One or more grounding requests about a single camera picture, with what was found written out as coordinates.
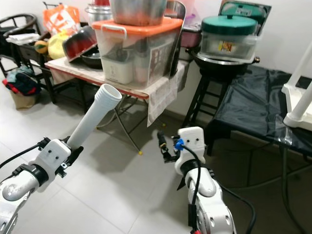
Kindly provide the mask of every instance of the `black cloth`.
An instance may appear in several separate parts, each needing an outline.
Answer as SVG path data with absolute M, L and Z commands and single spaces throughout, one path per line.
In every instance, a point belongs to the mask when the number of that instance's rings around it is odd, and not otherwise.
M 214 119 L 205 128 L 206 144 L 229 138 L 230 132 L 237 130 L 312 155 L 312 132 L 283 123 L 287 106 L 281 89 L 290 76 L 250 65 L 244 75 L 233 79 Z M 309 83 L 310 79 L 301 78 L 297 86 L 306 88 Z

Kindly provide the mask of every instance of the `clear plastic container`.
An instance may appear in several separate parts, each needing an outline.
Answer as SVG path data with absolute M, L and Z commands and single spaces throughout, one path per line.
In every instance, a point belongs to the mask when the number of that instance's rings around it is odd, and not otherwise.
M 202 33 L 200 55 L 219 60 L 250 63 L 254 59 L 256 43 L 259 37 L 227 36 L 213 33 Z
M 166 17 L 159 26 L 145 27 L 94 22 L 105 79 L 145 88 L 169 77 L 181 26 L 181 19 Z

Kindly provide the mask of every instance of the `plastic storage box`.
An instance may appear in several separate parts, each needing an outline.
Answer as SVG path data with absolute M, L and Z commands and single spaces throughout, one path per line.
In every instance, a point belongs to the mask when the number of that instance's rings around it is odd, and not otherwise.
M 207 17 L 202 21 L 200 54 L 210 59 L 250 63 L 258 37 L 257 21 L 240 16 Z
M 181 19 L 167 17 L 159 26 L 94 22 L 105 79 L 145 88 L 169 77 L 181 26 Z

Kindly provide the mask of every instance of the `white wall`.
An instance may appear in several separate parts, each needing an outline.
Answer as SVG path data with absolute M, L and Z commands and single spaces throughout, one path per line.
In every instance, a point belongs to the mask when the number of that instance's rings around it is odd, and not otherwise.
M 91 0 L 60 0 L 64 4 L 80 9 L 81 19 L 86 21 L 84 8 Z M 300 57 L 312 40 L 312 0 L 245 0 L 272 6 L 272 11 L 264 28 L 263 39 L 256 54 L 260 56 L 260 66 L 293 72 Z M 59 1 L 48 0 L 48 3 Z M 1 0 L 0 18 L 18 13 L 34 13 L 42 22 L 44 5 L 41 0 Z M 220 0 L 195 0 L 195 10 L 201 18 L 217 15 Z M 304 75 L 312 78 L 312 63 Z M 199 83 L 199 69 L 191 64 L 185 89 L 168 109 L 186 114 L 195 89 Z

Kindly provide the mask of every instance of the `stainless steel pot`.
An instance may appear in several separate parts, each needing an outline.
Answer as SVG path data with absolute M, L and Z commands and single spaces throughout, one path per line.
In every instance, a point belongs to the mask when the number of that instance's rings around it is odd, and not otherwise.
M 110 6 L 97 6 L 93 4 L 88 4 L 85 9 L 89 17 L 89 25 L 95 21 L 110 20 L 112 19 L 112 11 Z
M 167 0 L 110 0 L 115 23 L 151 26 L 162 22 Z

